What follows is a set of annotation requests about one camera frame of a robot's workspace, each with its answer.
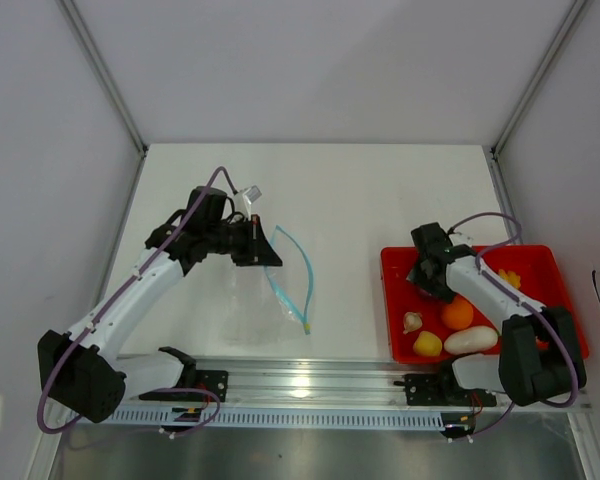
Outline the clear zip top bag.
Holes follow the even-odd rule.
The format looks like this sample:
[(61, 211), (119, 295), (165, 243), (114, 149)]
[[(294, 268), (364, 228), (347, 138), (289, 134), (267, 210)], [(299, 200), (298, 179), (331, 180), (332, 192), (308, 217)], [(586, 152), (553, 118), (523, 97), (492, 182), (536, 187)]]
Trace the clear zip top bag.
[(231, 299), (221, 338), (232, 346), (261, 348), (311, 334), (315, 274), (309, 255), (280, 225), (268, 237), (281, 267), (240, 268), (231, 281)]

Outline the white toy eggplant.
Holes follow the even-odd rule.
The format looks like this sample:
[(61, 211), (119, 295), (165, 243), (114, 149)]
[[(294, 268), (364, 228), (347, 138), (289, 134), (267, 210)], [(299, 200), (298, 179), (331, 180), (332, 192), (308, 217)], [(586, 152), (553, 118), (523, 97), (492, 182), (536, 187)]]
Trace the white toy eggplant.
[(457, 331), (444, 342), (444, 350), (451, 355), (480, 353), (495, 347), (499, 335), (487, 326), (475, 326)]

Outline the toy orange fruit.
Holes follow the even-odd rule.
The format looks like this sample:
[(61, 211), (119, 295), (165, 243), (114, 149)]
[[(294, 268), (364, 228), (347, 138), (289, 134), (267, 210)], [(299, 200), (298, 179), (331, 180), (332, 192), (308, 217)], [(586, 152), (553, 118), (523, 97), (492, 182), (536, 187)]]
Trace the toy orange fruit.
[(445, 304), (440, 311), (440, 319), (450, 330), (468, 329), (474, 320), (473, 305), (464, 297), (457, 295), (451, 303)]

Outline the purple toy onion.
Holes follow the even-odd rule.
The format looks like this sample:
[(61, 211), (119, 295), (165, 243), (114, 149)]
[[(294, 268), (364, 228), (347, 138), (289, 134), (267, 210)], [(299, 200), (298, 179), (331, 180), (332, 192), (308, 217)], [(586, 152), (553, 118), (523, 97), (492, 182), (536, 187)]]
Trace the purple toy onion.
[(429, 298), (429, 299), (435, 299), (436, 295), (432, 294), (429, 290), (427, 290), (426, 288), (421, 287), (420, 285), (416, 286), (416, 290), (418, 292), (418, 294), (424, 298)]

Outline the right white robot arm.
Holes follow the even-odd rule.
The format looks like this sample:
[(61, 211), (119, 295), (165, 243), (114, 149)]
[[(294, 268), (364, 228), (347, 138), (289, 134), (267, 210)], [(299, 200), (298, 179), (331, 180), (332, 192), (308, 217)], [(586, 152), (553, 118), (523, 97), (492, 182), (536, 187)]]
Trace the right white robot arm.
[(408, 280), (446, 303), (464, 297), (495, 327), (497, 357), (459, 353), (436, 380), (438, 395), (459, 403), (472, 390), (506, 394), (518, 406), (573, 405), (587, 381), (576, 322), (564, 306), (546, 306), (499, 277), (484, 254), (439, 223), (412, 230), (417, 251)]

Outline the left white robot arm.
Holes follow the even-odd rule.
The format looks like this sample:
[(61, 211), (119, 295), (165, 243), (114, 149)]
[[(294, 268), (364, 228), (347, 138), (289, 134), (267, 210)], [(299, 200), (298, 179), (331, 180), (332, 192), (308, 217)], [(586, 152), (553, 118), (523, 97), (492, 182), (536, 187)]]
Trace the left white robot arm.
[(145, 242), (130, 277), (67, 332), (47, 331), (37, 345), (43, 400), (100, 423), (132, 397), (189, 398), (197, 387), (191, 356), (161, 347), (151, 355), (122, 359), (121, 347), (152, 306), (209, 255), (227, 255), (237, 267), (280, 267), (259, 215), (260, 190), (228, 195), (205, 186), (192, 190)]

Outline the toy garlic bulb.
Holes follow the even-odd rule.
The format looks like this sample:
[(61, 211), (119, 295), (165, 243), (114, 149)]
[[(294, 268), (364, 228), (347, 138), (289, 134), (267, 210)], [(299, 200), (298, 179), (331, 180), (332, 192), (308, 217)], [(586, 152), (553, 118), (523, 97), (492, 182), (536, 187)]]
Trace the toy garlic bulb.
[(403, 317), (403, 333), (405, 335), (421, 329), (422, 316), (418, 312), (407, 312)]

